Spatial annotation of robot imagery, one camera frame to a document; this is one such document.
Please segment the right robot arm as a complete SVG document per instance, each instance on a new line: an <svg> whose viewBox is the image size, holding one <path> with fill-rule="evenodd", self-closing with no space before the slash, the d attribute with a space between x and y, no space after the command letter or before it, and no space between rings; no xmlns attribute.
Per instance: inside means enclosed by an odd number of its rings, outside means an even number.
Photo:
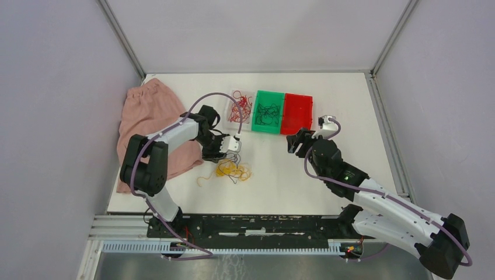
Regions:
<svg viewBox="0 0 495 280"><path fill-rule="evenodd" d="M338 233L372 237L416 257L434 275L452 279L460 266L469 267L470 241L465 221L428 211L388 191L366 172L345 162L334 141L300 129L286 137L288 153L304 160L305 173L335 195L347 199Z"/></svg>

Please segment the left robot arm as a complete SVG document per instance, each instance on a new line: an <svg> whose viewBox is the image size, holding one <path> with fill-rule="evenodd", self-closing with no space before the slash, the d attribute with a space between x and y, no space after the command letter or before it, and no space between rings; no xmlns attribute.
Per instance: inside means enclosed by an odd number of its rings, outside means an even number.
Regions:
<svg viewBox="0 0 495 280"><path fill-rule="evenodd" d="M217 163L228 153L238 153L239 135L215 134L217 112L203 105L198 113L183 113L177 121L162 131L143 136L133 135L120 168L120 181L131 193L145 200L152 212L162 220L161 229L170 237L177 237L184 228L181 208L173 201L165 187L171 154L183 144L198 142L201 157Z"/></svg>

